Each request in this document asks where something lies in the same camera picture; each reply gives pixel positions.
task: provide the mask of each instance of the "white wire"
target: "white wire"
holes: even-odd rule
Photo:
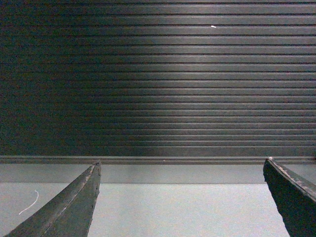
[[[36,190],[35,190],[35,192],[37,192],[37,194],[38,194],[38,196],[37,196],[35,202],[33,202],[32,205],[30,205],[28,208],[25,208],[23,211],[21,211],[21,212],[19,213],[19,215],[21,215],[24,211],[30,209],[30,208],[38,201],[40,194],[39,194],[38,191],[36,191]]]

